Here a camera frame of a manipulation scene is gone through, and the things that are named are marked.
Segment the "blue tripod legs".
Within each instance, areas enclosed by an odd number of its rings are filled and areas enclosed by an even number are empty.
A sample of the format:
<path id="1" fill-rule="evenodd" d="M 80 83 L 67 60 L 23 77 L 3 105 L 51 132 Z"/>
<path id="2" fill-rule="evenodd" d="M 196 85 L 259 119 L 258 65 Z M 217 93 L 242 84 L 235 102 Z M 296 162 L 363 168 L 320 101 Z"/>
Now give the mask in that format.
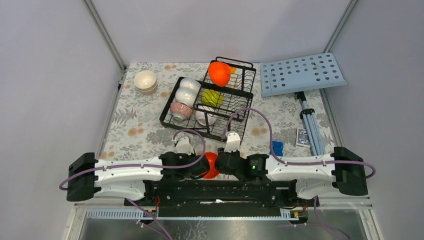
<path id="1" fill-rule="evenodd" d="M 314 156 L 323 155 L 326 153 L 326 149 L 320 132 L 320 126 L 317 122 L 315 110 L 309 107 L 303 91 L 296 92 L 295 95 L 301 103 L 302 111 L 299 116 L 304 124 L 305 133 L 303 133 L 303 135 L 308 136 L 311 153 Z"/>

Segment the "blue perforated stand tray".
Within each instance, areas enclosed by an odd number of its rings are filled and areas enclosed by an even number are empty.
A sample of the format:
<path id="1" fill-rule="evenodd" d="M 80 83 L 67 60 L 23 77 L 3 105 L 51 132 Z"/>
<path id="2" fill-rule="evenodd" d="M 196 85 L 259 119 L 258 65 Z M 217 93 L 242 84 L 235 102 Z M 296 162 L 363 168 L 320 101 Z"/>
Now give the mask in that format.
<path id="1" fill-rule="evenodd" d="M 347 84 L 330 52 L 262 63 L 260 77 L 263 98 Z"/>

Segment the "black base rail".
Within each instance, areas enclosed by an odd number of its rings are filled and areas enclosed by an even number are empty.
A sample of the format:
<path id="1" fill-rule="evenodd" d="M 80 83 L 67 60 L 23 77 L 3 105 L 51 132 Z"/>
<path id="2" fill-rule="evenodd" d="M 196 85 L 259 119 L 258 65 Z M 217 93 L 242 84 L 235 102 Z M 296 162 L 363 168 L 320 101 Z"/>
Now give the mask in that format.
<path id="1" fill-rule="evenodd" d="M 152 207 L 159 217 L 277 217 L 281 210 L 305 211 L 314 199 L 302 199 L 296 181 L 145 180 L 145 195 L 134 204 Z"/>

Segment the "plain beige bowl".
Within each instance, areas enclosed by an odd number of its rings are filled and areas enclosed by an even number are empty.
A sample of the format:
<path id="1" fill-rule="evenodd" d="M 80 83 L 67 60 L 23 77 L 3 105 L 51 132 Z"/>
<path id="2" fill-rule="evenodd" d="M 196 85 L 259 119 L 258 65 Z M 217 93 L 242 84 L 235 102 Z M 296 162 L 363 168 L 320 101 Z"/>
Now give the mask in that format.
<path id="1" fill-rule="evenodd" d="M 139 88 L 139 91 L 144 95 L 152 95 L 157 91 L 157 89 L 158 89 L 158 83 L 156 82 L 150 88 Z"/>

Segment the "orange bowl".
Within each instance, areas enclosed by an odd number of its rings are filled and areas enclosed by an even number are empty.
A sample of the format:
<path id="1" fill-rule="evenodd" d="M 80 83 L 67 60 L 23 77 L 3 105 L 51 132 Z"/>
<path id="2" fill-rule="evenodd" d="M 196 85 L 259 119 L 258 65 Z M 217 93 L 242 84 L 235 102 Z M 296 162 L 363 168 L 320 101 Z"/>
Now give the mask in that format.
<path id="1" fill-rule="evenodd" d="M 215 85 L 225 87 L 231 78 L 231 67 L 224 62 L 214 61 L 208 66 L 208 74 Z"/>
<path id="2" fill-rule="evenodd" d="M 220 174 L 220 172 L 215 167 L 218 155 L 214 152 L 206 152 L 205 156 L 209 163 L 209 171 L 207 173 L 203 173 L 203 178 L 207 180 L 214 179 Z"/>

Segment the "black wire dish rack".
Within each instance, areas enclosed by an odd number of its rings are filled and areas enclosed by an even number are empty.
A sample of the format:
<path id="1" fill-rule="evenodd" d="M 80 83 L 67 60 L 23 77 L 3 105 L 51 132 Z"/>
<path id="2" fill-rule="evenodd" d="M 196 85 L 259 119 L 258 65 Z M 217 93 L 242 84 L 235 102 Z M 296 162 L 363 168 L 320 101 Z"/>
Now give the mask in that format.
<path id="1" fill-rule="evenodd" d="M 257 70 L 253 63 L 217 56 L 215 62 L 222 62 L 234 69 L 226 86 L 213 83 L 208 73 L 198 81 L 200 89 L 195 97 L 192 109 L 194 113 L 202 113 L 204 117 L 215 117 L 216 121 L 206 120 L 201 125 L 192 114 L 184 120 L 177 120 L 171 113 L 171 104 L 177 100 L 177 91 L 181 87 L 183 77 L 179 77 L 160 114 L 162 126 L 176 130 L 192 129 L 203 137 L 216 141 L 225 141 L 224 133 L 235 132 L 244 136 L 249 111 L 240 111 L 250 107 L 253 101 L 253 85 Z"/>

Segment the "white bowl upper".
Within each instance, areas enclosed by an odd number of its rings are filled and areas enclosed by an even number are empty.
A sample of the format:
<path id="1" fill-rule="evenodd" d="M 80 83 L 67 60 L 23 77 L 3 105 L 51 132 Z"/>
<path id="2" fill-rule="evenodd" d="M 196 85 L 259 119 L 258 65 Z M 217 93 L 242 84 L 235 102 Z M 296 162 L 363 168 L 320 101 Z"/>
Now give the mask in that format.
<path id="1" fill-rule="evenodd" d="M 198 92 L 201 88 L 201 84 L 195 79 L 185 77 L 180 81 L 179 87 L 180 88 L 188 88 L 188 89 L 191 89 L 193 91 Z"/>

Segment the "blue card deck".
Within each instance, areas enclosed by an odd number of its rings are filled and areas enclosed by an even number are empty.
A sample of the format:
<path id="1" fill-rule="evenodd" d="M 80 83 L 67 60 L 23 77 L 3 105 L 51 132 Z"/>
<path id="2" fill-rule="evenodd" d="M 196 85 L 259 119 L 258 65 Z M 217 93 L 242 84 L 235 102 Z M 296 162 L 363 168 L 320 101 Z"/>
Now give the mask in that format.
<path id="1" fill-rule="evenodd" d="M 295 144 L 299 147 L 310 147 L 310 140 L 306 129 L 298 128 L 296 131 Z"/>

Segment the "yellow-green bowl in rack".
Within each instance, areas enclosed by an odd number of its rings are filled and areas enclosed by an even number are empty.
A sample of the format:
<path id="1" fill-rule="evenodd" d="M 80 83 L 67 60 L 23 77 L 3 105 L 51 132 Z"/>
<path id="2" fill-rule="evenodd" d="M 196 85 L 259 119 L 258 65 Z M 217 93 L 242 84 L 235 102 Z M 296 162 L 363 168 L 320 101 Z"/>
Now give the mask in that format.
<path id="1" fill-rule="evenodd" d="M 224 101 L 224 96 L 218 91 L 206 89 L 202 92 L 201 100 L 207 106 L 219 108 Z"/>

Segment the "blue toy car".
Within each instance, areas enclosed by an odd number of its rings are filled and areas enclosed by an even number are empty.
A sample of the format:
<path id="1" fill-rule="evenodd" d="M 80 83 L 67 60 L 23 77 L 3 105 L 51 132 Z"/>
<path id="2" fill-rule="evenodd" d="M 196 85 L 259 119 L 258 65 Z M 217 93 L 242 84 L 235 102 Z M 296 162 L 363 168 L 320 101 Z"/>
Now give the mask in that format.
<path id="1" fill-rule="evenodd" d="M 284 144 L 281 141 L 272 141 L 272 150 L 274 154 L 278 157 L 282 157 L 284 149 Z"/>

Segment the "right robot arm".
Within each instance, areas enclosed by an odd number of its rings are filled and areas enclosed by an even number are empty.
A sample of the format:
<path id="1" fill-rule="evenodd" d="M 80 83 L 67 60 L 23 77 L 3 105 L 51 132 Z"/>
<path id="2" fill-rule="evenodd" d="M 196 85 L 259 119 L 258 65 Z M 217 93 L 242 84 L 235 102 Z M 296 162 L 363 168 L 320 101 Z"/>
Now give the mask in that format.
<path id="1" fill-rule="evenodd" d="M 347 196 L 368 194 L 364 160 L 345 147 L 332 153 L 307 157 L 284 157 L 253 154 L 246 158 L 239 152 L 220 152 L 215 168 L 240 181 L 292 182 L 287 201 L 293 206 L 320 194 L 336 192 Z"/>

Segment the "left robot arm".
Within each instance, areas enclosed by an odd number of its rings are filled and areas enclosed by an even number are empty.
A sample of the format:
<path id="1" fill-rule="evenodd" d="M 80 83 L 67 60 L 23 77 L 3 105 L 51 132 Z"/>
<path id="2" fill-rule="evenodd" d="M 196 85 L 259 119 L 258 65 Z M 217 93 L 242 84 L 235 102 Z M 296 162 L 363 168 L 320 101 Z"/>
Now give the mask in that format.
<path id="1" fill-rule="evenodd" d="M 93 152 L 82 154 L 68 167 L 68 178 L 59 185 L 66 200 L 82 202 L 93 197 L 123 198 L 148 206 L 155 192 L 146 181 L 182 181 L 210 170 L 205 155 L 168 151 L 159 156 L 119 163 L 96 159 Z"/>

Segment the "pink patterned bowl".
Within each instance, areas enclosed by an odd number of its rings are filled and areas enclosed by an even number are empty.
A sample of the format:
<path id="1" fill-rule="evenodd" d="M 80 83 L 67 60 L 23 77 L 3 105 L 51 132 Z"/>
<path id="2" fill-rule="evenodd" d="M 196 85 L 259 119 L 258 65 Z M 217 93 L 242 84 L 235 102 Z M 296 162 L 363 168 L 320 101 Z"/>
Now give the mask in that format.
<path id="1" fill-rule="evenodd" d="M 180 102 L 172 102 L 170 104 L 170 112 L 176 121 L 184 121 L 191 117 L 193 109 Z"/>

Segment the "beige patterned bowl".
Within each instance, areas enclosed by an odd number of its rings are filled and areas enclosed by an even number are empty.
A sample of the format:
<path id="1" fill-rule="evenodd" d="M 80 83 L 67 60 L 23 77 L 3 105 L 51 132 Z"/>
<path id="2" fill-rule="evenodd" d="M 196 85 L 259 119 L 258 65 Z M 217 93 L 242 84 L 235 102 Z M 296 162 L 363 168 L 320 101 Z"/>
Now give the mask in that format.
<path id="1" fill-rule="evenodd" d="M 143 70 L 134 77 L 134 85 L 140 90 L 153 88 L 157 84 L 157 77 L 153 71 Z"/>

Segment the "white bowl in rack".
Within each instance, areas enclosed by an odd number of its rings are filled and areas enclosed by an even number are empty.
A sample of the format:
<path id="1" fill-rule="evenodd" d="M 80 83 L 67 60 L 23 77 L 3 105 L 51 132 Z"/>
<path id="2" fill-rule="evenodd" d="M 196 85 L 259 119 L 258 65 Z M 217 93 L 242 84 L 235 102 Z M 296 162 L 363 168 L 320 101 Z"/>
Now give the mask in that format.
<path id="1" fill-rule="evenodd" d="M 197 92 L 187 87 L 179 87 L 175 93 L 175 101 L 182 103 L 190 108 L 194 106 L 196 101 Z"/>

